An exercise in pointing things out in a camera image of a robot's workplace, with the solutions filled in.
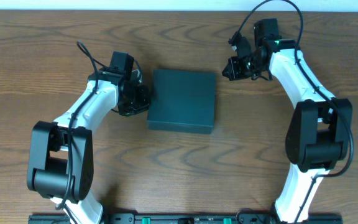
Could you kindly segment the dark green box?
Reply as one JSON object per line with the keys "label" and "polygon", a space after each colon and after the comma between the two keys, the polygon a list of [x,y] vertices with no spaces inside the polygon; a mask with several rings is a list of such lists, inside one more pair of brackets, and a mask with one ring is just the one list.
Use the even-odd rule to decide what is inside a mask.
{"label": "dark green box", "polygon": [[211,134],[214,129],[216,75],[209,72],[153,72],[149,129]]}

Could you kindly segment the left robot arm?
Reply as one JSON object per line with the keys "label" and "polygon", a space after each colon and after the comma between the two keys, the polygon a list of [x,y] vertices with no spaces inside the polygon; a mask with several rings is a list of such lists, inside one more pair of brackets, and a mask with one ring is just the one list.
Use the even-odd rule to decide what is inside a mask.
{"label": "left robot arm", "polygon": [[101,223],[103,206],[91,192],[93,134],[111,111],[132,116],[148,110],[149,89],[129,54],[114,52],[110,64],[87,80],[83,94],[52,122],[32,129],[27,187],[68,215],[69,223]]}

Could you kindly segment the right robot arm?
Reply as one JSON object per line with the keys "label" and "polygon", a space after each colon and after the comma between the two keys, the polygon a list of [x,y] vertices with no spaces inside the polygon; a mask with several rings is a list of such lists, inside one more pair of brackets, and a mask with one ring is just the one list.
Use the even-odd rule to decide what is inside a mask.
{"label": "right robot arm", "polygon": [[284,39],[276,19],[262,19],[254,24],[255,50],[237,30],[228,40],[236,52],[229,58],[222,75],[230,81],[256,80],[268,72],[288,95],[294,112],[285,138],[290,168],[283,190],[272,205],[270,214],[255,218],[261,223],[342,223],[340,215],[311,215],[308,210],[324,178],[337,162],[352,160],[352,105],[336,98],[315,77],[304,60],[299,41]]}

